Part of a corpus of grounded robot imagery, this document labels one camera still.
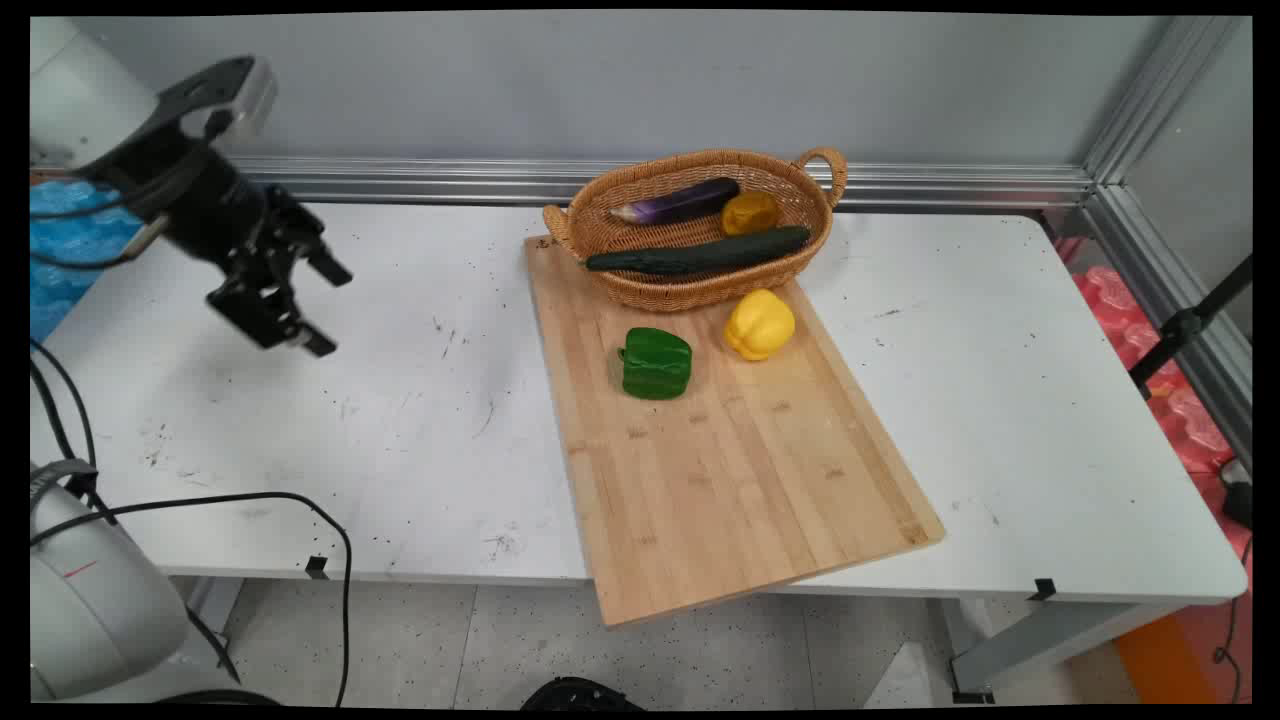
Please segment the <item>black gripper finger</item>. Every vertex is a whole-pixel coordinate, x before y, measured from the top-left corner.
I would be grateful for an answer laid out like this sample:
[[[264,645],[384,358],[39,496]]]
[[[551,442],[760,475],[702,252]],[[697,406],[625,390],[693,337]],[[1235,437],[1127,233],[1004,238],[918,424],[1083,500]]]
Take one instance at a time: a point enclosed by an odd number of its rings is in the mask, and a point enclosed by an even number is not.
[[[268,210],[268,227],[275,246],[287,250],[293,259],[305,260],[334,287],[342,287],[353,279],[349,270],[330,252],[323,237],[324,223],[289,191],[279,184],[269,184]]]
[[[302,314],[292,284],[293,261],[251,261],[233,269],[206,295],[207,305],[260,348],[291,345],[315,357],[337,342]]]

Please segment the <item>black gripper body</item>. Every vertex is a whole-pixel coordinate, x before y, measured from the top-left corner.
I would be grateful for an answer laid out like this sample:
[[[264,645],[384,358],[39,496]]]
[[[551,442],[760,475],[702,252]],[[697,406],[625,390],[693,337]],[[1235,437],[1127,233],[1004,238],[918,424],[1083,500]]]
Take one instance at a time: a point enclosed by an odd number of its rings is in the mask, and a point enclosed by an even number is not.
[[[191,258],[220,272],[266,272],[280,214],[292,202],[279,184],[253,183],[219,151],[196,140],[148,140],[140,145],[140,179],[174,176],[140,208],[146,219],[168,218],[166,237]]]

